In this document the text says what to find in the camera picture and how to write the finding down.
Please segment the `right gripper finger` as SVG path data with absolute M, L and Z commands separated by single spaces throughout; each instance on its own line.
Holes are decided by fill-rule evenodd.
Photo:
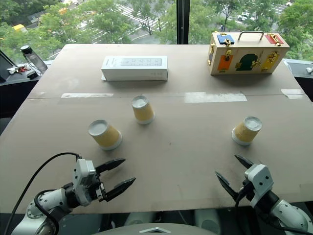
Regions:
M 215 172 L 221 186 L 226 190 L 226 192 L 232 197 L 233 200 L 237 200 L 239 193 L 236 192 L 231 186 L 228 180 L 222 176 L 219 172 Z
M 234 156 L 246 169 L 249 169 L 250 167 L 252 167 L 254 165 L 254 163 L 252 161 L 250 161 L 249 159 L 247 159 L 247 158 L 245 158 L 239 154 L 235 154 Z

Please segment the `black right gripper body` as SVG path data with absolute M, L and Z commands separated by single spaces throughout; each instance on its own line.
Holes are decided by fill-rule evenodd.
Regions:
M 249 180 L 244 180 L 243 181 L 243 187 L 239 191 L 239 201 L 242 200 L 243 198 L 246 198 L 248 201 L 251 201 L 254 197 L 254 185 L 251 181 Z

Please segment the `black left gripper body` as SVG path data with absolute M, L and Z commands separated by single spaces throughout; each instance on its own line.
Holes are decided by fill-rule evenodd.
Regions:
M 95 178 L 94 178 L 94 199 L 101 201 L 106 201 L 106 190 L 103 185 L 103 182 L 100 180 L 100 173 L 96 172 Z

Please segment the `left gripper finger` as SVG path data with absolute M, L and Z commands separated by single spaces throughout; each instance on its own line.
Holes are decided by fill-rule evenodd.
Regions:
M 120 159 L 114 159 L 114 160 L 111 160 L 111 161 L 108 161 L 108 162 L 105 162 L 99 166 L 97 166 L 95 168 L 97 174 L 101 174 L 102 172 L 104 171 L 110 171 L 116 167 L 118 167 L 119 165 L 121 165 L 122 163 L 125 162 L 125 159 L 123 158 L 120 158 Z
M 135 180 L 136 177 L 133 177 L 116 185 L 112 190 L 105 193 L 104 200 L 106 202 L 109 202 L 112 199 L 116 198 L 117 196 L 121 195 L 134 183 Z

